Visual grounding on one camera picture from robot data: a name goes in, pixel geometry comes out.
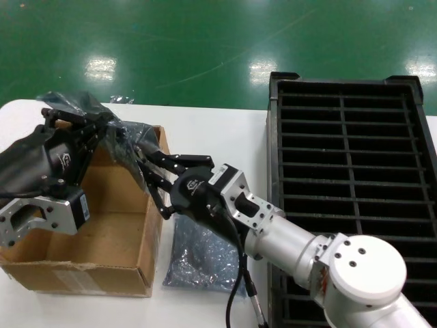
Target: green epoxy floor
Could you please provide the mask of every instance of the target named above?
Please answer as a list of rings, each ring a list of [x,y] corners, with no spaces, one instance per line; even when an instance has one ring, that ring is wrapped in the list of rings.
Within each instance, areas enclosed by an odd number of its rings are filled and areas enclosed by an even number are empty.
[[[0,0],[0,103],[49,90],[266,109],[271,70],[417,74],[437,114],[437,2]]]

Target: black plastic tray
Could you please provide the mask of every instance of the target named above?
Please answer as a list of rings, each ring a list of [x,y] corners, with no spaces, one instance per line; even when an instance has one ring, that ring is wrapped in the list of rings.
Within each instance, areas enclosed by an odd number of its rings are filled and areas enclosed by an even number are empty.
[[[418,77],[270,76],[270,201],[315,234],[368,234],[404,257],[404,294],[437,326],[437,157]],[[269,269],[270,325],[328,327],[306,290]]]

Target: cardboard box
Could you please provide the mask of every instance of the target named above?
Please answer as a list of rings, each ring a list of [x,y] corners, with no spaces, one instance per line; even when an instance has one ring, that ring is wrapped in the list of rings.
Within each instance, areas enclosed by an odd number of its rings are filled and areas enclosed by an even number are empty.
[[[163,128],[155,128],[163,152]],[[74,236],[33,230],[0,249],[1,268],[25,288],[85,295],[152,296],[162,218],[127,169],[99,148],[83,179],[90,218]]]

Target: black electrical cable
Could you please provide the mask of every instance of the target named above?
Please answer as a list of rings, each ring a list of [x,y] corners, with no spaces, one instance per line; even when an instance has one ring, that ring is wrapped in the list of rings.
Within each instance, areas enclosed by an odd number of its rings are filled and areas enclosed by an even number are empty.
[[[27,193],[0,193],[0,198],[34,198],[41,196],[42,191],[29,191]]]
[[[238,274],[237,279],[235,280],[234,287],[231,290],[231,294],[227,300],[226,305],[226,328],[231,328],[231,307],[232,302],[234,301],[234,297],[237,293],[237,289],[240,285],[241,279],[243,277],[243,270],[244,270],[244,254],[243,254],[243,246],[241,245],[240,237],[238,236],[237,228],[235,227],[235,224],[232,222],[232,220],[227,216],[224,215],[226,222],[229,224],[229,227],[231,228],[234,238],[235,238],[235,244],[237,247],[238,252]]]

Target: white table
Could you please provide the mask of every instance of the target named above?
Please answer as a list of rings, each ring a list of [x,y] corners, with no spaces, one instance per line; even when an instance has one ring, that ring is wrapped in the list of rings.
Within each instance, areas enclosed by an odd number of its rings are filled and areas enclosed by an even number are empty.
[[[208,154],[217,165],[229,163],[242,169],[250,188],[258,196],[266,196],[265,111],[106,106],[123,120],[164,126],[172,153]],[[0,109],[0,151],[43,122],[41,108],[34,100],[16,100]],[[436,143],[437,117],[427,119]],[[151,299],[37,294],[0,272],[0,327],[223,328],[227,294],[162,287],[172,235],[173,222],[166,221]],[[250,262],[249,268],[267,314],[266,262]],[[231,319],[233,327],[257,326],[248,299],[234,301]]]

